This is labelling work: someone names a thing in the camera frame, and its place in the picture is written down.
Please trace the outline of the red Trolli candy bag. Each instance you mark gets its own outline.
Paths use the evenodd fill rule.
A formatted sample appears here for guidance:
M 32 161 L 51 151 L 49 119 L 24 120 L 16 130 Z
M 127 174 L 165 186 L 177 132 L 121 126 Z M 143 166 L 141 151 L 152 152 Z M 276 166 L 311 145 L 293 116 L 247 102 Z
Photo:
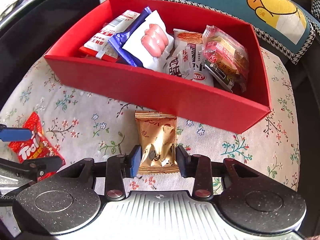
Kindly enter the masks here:
M 23 163 L 27 159 L 59 156 L 63 161 L 62 166 L 66 164 L 63 156 L 44 136 L 40 117 L 36 112 L 31 113 L 22 128 L 31 130 L 31 139 L 27 141 L 9 142 L 9 148 L 11 148 L 17 154 L 20 163 Z

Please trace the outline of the gold foil snack packet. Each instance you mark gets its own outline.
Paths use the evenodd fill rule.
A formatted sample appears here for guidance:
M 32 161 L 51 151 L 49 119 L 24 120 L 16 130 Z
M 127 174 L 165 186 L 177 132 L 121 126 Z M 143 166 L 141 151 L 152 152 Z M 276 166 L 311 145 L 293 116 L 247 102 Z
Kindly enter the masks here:
M 179 171 L 176 161 L 177 117 L 151 111 L 136 111 L 135 120 L 142 147 L 139 174 Z

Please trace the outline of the red clear biscuit packet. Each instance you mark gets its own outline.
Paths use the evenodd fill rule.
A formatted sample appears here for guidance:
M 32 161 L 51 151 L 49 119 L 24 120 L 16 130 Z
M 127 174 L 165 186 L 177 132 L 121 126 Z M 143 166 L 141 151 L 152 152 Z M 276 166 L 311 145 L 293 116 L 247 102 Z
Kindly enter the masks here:
M 206 26 L 202 34 L 202 52 L 205 59 L 225 74 L 247 80 L 249 58 L 246 48 L 218 27 Z

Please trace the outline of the red white long packet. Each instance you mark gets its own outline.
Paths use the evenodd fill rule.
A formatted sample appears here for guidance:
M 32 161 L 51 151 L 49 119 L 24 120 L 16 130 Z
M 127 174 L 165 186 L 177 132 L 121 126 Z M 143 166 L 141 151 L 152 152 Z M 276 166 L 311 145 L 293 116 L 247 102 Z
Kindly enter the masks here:
M 119 55 L 111 46 L 109 39 L 117 33 L 124 31 L 140 15 L 140 13 L 126 10 L 117 18 L 106 24 L 93 35 L 79 51 L 87 56 L 108 62 L 116 62 Z

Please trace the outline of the purple snack packet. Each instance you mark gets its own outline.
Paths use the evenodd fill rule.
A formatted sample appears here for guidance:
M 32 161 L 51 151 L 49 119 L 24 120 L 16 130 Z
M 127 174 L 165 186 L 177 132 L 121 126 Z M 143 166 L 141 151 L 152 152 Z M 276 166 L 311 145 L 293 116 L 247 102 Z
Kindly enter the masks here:
M 152 13 L 149 7 L 145 7 L 141 13 L 131 10 L 125 11 L 121 16 L 132 16 L 132 19 L 126 18 L 116 27 L 116 32 L 109 38 L 108 44 L 117 52 L 117 54 L 129 65 L 142 67 L 143 64 L 139 58 L 135 57 L 130 49 L 135 46 L 131 44 L 131 37 L 134 32 L 145 22 L 146 18 Z

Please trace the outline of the sausage packet pale blue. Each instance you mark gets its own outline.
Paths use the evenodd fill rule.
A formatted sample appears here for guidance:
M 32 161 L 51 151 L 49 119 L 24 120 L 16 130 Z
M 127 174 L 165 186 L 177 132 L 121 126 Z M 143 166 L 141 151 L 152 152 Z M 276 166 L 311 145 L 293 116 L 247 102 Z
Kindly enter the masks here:
M 174 46 L 174 38 L 166 32 L 166 26 L 158 11 L 153 11 L 145 22 L 134 32 L 130 52 L 146 69 L 162 72 Z

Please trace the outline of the white red snack packet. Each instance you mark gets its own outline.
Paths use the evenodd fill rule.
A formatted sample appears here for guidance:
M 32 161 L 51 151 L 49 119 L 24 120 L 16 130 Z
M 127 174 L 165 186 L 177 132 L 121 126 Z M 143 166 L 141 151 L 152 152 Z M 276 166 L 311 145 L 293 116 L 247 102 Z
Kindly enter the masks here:
M 190 46 L 195 49 L 195 55 L 201 55 L 202 51 L 202 34 L 186 31 L 182 29 L 174 29 L 174 52 L 172 55 L 177 55 L 179 51 L 184 49 L 186 46 Z

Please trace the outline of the floral tablecloth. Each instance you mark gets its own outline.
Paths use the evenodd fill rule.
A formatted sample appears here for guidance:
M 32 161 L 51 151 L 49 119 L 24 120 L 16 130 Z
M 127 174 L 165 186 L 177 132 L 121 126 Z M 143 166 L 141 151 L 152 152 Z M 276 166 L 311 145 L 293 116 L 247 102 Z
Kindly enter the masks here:
M 279 57 L 266 49 L 261 53 L 271 113 L 241 134 L 179 118 L 177 142 L 189 153 L 205 154 L 213 161 L 234 158 L 296 190 L 300 151 L 289 75 Z M 105 161 L 113 154 L 129 153 L 139 142 L 136 110 L 136 105 L 62 85 L 39 59 L 1 107 L 1 123 L 21 127 L 36 112 L 44 135 L 71 165 L 84 157 Z

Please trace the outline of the dark small snack packet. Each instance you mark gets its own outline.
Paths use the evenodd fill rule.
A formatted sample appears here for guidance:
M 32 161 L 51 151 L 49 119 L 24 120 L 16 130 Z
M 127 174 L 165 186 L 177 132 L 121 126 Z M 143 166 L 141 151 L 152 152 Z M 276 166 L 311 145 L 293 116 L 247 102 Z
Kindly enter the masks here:
M 208 60 L 204 61 L 204 68 L 214 77 L 214 79 L 220 84 L 220 86 L 228 91 L 234 92 L 235 90 L 240 90 L 241 92 L 246 91 L 246 83 L 242 76 L 228 75 L 223 70 L 221 70 L 217 64 L 211 63 Z

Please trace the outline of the red cardboard box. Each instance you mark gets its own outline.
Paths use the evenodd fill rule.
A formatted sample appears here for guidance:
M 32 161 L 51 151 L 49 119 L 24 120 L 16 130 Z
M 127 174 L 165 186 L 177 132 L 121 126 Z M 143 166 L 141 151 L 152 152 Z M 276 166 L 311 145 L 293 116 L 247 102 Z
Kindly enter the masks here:
M 130 9 L 157 10 L 168 31 L 202 32 L 214 25 L 248 51 L 245 92 L 227 92 L 127 64 L 81 57 L 79 48 L 102 25 Z M 242 20 L 194 5 L 161 0 L 106 0 L 73 25 L 45 54 L 64 85 L 144 106 L 234 133 L 242 133 L 271 112 L 263 56 L 253 27 Z

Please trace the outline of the black glossy side table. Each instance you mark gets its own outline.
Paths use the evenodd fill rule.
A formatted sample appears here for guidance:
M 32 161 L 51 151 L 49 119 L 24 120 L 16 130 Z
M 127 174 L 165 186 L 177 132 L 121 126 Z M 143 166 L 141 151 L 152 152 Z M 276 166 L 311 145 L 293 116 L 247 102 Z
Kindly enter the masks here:
M 27 70 L 104 0 L 24 0 L 1 20 L 1 105 Z

